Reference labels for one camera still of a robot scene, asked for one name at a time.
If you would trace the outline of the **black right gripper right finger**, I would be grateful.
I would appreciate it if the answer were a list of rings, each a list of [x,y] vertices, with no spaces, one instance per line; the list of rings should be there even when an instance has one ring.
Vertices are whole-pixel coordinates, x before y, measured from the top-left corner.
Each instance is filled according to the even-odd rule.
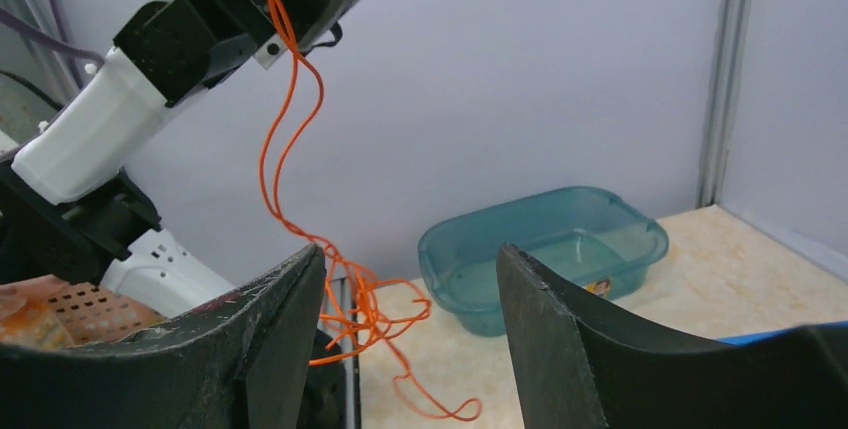
[[[528,428],[843,428],[847,328],[802,325],[745,344],[672,329],[506,244],[496,259]]]

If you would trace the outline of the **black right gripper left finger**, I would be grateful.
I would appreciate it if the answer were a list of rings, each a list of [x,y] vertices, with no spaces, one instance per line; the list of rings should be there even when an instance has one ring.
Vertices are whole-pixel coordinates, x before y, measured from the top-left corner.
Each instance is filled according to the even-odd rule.
[[[119,341],[3,344],[5,428],[293,428],[325,256],[304,247],[259,278]]]

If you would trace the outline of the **orange cable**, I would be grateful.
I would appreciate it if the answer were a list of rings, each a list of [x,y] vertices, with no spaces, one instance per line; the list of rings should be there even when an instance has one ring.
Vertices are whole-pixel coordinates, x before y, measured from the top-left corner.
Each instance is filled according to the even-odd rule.
[[[427,320],[433,310],[433,302],[415,283],[405,278],[381,279],[369,267],[345,257],[339,247],[329,238],[303,229],[288,217],[281,202],[280,183],[284,164],[292,149],[299,142],[304,131],[310,126],[323,107],[326,88],[319,70],[307,60],[298,49],[298,44],[289,17],[280,0],[269,0],[271,17],[276,35],[291,55],[292,68],[288,89],[282,106],[268,129],[259,155],[258,180],[262,199],[273,216],[291,234],[299,236],[317,245],[330,261],[329,272],[324,279],[324,301],[319,311],[319,321],[324,323],[334,335],[326,347],[338,346],[343,341],[351,344],[349,350],[338,355],[323,356],[309,361],[317,367],[341,362],[360,355],[372,346],[383,343],[394,354],[402,371],[392,378],[392,387],[396,396],[413,412],[433,420],[455,420],[465,423],[479,419],[483,412],[483,401],[471,397],[456,408],[450,408],[439,401],[415,374],[407,355],[397,346],[395,340],[410,330],[415,324]],[[273,176],[267,175],[267,158],[271,143],[280,124],[289,112],[296,93],[299,72],[309,71],[317,85],[317,100],[314,108],[299,124],[282,149]],[[415,297],[412,302],[421,309],[411,316],[390,317],[380,308],[377,290],[384,286],[400,284],[411,289]]]

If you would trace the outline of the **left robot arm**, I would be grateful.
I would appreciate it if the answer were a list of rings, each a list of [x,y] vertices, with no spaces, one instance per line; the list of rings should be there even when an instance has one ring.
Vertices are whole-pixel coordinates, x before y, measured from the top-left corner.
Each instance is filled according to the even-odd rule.
[[[340,40],[359,0],[154,0],[93,60],[92,80],[45,129],[1,158],[1,279],[98,284],[159,230],[122,172],[179,111],[249,60],[303,57]]]

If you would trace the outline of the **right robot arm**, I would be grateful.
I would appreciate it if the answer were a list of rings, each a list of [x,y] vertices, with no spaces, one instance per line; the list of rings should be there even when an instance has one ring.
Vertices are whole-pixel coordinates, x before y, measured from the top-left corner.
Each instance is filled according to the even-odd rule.
[[[41,258],[66,280],[164,312],[115,343],[1,347],[5,428],[292,428],[322,298],[309,246],[234,287],[165,232],[108,270],[67,243]],[[514,245],[497,256],[528,428],[843,428],[847,327],[800,326],[736,345],[637,316]]]

